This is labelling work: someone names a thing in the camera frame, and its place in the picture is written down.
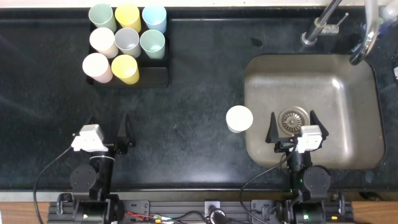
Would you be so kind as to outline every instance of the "wooden floor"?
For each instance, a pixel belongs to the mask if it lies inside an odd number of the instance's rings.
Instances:
[[[353,202],[355,220],[370,224],[398,223],[398,202]],[[48,202],[39,202],[44,222],[47,219]],[[38,224],[32,202],[0,202],[0,224]]]

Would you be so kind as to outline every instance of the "chrome faucet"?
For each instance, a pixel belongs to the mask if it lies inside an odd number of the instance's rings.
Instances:
[[[314,20],[310,30],[302,34],[301,40],[305,45],[315,44],[319,35],[338,33],[338,26],[346,18],[347,14],[337,25],[327,25],[326,22],[341,1],[342,0],[332,0],[332,2],[323,11],[322,15]],[[359,64],[362,59],[368,55],[379,32],[379,11],[377,0],[364,0],[364,3],[366,12],[366,34],[361,46],[356,49],[349,58],[349,62],[352,65]]]

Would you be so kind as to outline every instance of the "stainless steel sink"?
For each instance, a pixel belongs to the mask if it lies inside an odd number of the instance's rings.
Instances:
[[[311,153],[314,165],[368,169],[383,158],[385,147],[372,68],[353,66],[348,55],[262,55],[246,68],[245,105],[254,117],[246,131],[250,157],[269,167],[280,161],[265,143],[271,113],[279,135],[296,133],[314,110],[330,135]]]

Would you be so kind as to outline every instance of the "sink drain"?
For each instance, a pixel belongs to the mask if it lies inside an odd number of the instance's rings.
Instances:
[[[298,106],[284,109],[279,115],[279,126],[286,134],[297,134],[300,127],[309,125],[307,112]]]

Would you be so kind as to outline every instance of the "black tray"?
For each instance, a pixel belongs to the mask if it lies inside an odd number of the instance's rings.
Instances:
[[[140,18],[141,18],[141,31],[138,33],[140,38],[141,35],[149,30],[147,24],[142,19],[142,9],[140,9]],[[121,25],[116,21],[118,28],[122,29]],[[91,23],[90,24],[90,33],[92,33],[97,27]],[[127,85],[118,77],[113,75],[113,78],[108,83],[100,83],[94,80],[93,78],[86,76],[86,81],[90,85],[98,86],[98,87],[115,87],[115,88],[165,88],[169,85],[169,20],[167,20],[167,28],[166,32],[163,34],[165,37],[165,53],[162,59],[151,59],[148,57],[146,52],[141,49],[141,54],[138,58],[136,58],[138,71],[139,71],[139,79],[138,82],[133,85]],[[88,54],[96,53],[97,51],[90,45]],[[114,58],[108,59],[109,64],[112,64]]]

